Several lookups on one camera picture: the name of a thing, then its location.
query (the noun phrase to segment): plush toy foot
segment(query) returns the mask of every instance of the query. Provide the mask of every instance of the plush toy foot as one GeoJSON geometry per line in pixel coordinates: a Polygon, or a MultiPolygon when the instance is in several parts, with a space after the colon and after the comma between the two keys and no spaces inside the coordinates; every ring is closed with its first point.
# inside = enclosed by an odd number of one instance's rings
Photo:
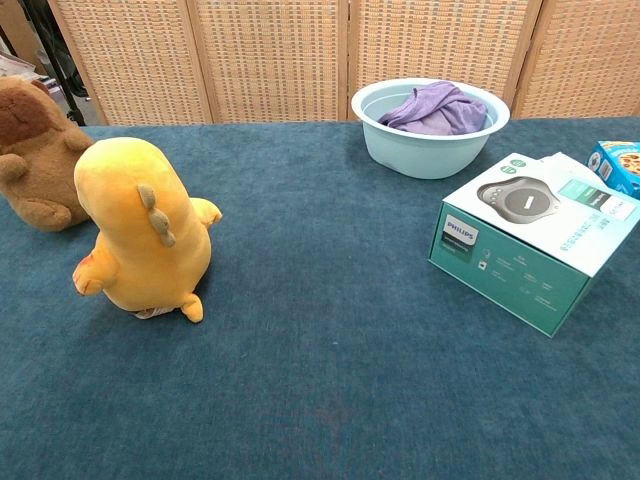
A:
{"type": "Polygon", "coordinates": [[[47,232],[58,232],[71,223],[69,209],[49,200],[21,198],[11,202],[11,206],[29,225],[47,232]]]}
{"type": "Polygon", "coordinates": [[[102,291],[103,284],[92,277],[91,255],[85,257],[73,272],[73,284],[80,295],[97,295],[102,291]]]}
{"type": "Polygon", "coordinates": [[[200,323],[204,316],[202,302],[198,296],[193,293],[187,295],[187,298],[182,304],[182,307],[180,307],[180,310],[182,310],[182,313],[187,316],[191,323],[200,323]]]}

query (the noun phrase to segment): plush toy arm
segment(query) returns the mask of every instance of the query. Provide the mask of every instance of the plush toy arm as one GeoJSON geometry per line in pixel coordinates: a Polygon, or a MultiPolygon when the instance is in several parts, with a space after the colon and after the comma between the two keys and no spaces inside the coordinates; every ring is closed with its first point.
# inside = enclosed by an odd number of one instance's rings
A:
{"type": "Polygon", "coordinates": [[[65,145],[74,152],[83,152],[93,144],[93,140],[79,128],[65,130],[63,138],[65,145]]]}
{"type": "Polygon", "coordinates": [[[17,180],[27,173],[27,170],[29,170],[29,165],[20,155],[15,153],[0,155],[0,181],[10,182],[17,180]]]}
{"type": "Polygon", "coordinates": [[[97,295],[115,282],[117,273],[116,260],[96,242],[96,247],[73,272],[73,283],[80,295],[97,295]]]}
{"type": "Polygon", "coordinates": [[[222,212],[215,204],[204,198],[192,198],[191,204],[198,214],[198,218],[202,224],[209,228],[211,225],[222,220],[222,212]]]}

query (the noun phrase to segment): stuffed animal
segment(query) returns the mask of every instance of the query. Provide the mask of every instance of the stuffed animal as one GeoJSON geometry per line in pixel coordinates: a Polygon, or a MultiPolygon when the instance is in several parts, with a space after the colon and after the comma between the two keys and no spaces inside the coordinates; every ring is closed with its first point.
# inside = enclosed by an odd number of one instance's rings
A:
{"type": "Polygon", "coordinates": [[[75,184],[100,228],[73,273],[78,292],[104,291],[139,318],[180,308],[201,321],[193,290],[211,259],[207,228],[222,218],[218,207],[189,198],[163,153],[136,138],[96,142],[78,160],[75,184]]]}
{"type": "Polygon", "coordinates": [[[73,168],[91,143],[43,84],[0,78],[0,192],[26,223],[59,231],[88,218],[73,168]]]}

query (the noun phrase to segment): philips logo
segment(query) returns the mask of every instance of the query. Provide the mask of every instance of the philips logo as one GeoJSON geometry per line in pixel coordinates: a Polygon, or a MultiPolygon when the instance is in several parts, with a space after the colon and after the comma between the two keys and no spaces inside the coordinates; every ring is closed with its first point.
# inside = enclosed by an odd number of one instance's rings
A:
{"type": "Polygon", "coordinates": [[[478,230],[451,215],[445,219],[444,232],[466,245],[475,245],[478,238],[478,230]]]}

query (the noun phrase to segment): wicker screen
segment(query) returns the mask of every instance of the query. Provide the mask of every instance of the wicker screen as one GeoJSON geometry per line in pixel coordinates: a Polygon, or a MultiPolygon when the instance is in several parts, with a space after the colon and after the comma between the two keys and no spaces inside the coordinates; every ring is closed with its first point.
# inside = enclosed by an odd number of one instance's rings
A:
{"type": "Polygon", "coordinates": [[[208,123],[185,0],[50,0],[109,124],[208,123]]]}
{"type": "Polygon", "coordinates": [[[640,0],[545,3],[519,117],[623,116],[640,106],[640,0]]]}
{"type": "Polygon", "coordinates": [[[513,99],[540,0],[352,0],[350,91],[402,77],[513,99]]]}
{"type": "Polygon", "coordinates": [[[215,121],[346,118],[347,0],[189,0],[215,121]]]}

